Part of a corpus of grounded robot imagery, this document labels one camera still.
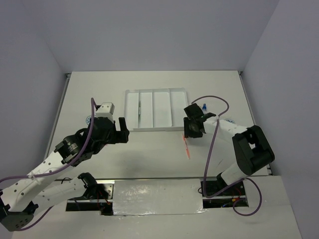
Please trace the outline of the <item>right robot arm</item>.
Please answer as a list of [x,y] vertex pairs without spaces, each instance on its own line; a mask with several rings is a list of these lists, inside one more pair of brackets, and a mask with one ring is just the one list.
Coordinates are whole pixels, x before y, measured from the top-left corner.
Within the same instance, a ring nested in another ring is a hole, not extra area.
[[[201,138],[204,134],[212,135],[201,186],[203,196],[212,198],[219,194],[228,195],[235,184],[275,160],[274,152],[259,126],[240,126],[221,119],[216,114],[205,114],[196,103],[184,108],[184,112],[184,137]],[[209,195],[206,180],[217,137],[233,145],[235,162],[216,176],[218,192]]]

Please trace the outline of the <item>left blue tape roll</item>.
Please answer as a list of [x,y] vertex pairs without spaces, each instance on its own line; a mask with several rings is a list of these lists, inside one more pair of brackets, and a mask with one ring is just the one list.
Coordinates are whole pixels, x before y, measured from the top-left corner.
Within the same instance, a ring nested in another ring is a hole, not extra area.
[[87,125],[89,125],[91,122],[91,116],[87,116],[85,122]]

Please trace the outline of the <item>clear blue-capped bottle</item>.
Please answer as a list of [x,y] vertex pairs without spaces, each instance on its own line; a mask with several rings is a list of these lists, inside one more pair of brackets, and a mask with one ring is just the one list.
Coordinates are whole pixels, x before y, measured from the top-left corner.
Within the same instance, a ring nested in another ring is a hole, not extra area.
[[203,111],[203,112],[206,112],[206,111],[207,111],[207,106],[206,106],[206,104],[203,104],[203,106],[202,106],[202,111]]

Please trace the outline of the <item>green white pen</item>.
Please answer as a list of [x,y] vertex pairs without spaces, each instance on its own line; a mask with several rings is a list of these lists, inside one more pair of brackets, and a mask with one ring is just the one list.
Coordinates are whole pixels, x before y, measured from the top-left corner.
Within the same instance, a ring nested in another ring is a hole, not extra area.
[[138,116],[141,116],[141,111],[142,111],[142,103],[139,101],[139,107],[138,107]]

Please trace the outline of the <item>blue tape roll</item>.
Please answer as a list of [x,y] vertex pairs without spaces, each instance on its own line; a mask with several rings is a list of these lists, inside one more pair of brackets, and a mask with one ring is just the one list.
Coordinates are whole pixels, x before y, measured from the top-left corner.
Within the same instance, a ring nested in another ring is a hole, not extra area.
[[235,121],[234,120],[232,120],[232,119],[225,119],[227,122],[230,122],[230,123],[233,123],[233,124],[235,124]]
[[85,122],[87,125],[89,125],[91,122],[91,116],[87,116]]

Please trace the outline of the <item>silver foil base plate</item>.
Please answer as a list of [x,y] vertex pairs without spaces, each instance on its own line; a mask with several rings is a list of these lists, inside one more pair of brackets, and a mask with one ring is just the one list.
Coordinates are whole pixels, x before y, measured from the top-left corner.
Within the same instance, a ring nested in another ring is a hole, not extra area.
[[117,216],[203,213],[199,179],[116,181],[113,213]]

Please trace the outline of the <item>orange pen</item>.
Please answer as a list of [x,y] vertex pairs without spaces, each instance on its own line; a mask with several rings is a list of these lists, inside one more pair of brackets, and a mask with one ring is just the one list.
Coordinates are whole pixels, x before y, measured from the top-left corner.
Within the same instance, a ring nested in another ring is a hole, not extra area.
[[188,146],[187,146],[186,138],[185,138],[183,133],[182,133],[182,139],[183,139],[183,142],[184,142],[184,145],[185,145],[185,151],[186,151],[187,158],[190,160],[191,158],[190,158],[189,149],[188,149]]

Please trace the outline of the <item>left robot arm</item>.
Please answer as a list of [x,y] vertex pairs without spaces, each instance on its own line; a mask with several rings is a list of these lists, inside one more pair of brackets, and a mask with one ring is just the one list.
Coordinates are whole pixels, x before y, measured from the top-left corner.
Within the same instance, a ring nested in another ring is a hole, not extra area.
[[24,231],[36,214],[63,200],[84,197],[91,199],[108,192],[88,172],[51,186],[60,175],[98,154],[105,145],[127,143],[129,130],[124,117],[119,118],[120,130],[107,117],[94,117],[87,128],[65,137],[53,152],[27,175],[0,192],[0,222],[10,232]]

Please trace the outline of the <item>right blue tape roll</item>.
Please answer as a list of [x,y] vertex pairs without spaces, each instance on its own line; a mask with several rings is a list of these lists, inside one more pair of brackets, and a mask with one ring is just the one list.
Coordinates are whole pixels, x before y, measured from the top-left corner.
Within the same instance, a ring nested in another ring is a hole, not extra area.
[[233,123],[233,124],[235,124],[235,121],[234,120],[232,120],[232,119],[225,119],[227,122],[230,122],[230,123]]

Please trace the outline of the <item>white divided organizer tray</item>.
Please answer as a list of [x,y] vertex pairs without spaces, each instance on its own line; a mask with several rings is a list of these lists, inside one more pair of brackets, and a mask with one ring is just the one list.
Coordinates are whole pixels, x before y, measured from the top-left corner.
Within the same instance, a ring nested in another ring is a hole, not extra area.
[[[142,103],[138,116],[139,101]],[[183,131],[185,88],[126,90],[124,117],[129,131]]]

